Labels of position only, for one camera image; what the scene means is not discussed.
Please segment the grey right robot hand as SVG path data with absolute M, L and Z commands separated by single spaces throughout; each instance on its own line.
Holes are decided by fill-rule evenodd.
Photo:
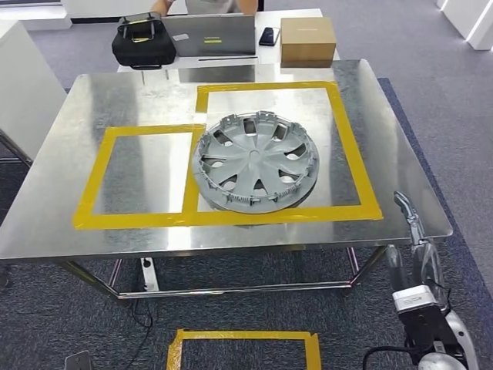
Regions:
M 419 285 L 427 285 L 442 311 L 450 308 L 449 290 L 445 288 L 443 271 L 435 242 L 424 236 L 418 211 L 406 194 L 393 193 L 393 200 L 406 218 L 410 231 L 412 260 L 412 282 L 408 282 L 401 253 L 394 245 L 387 247 L 385 255 L 390 269 L 390 281 L 393 291 L 403 291 Z

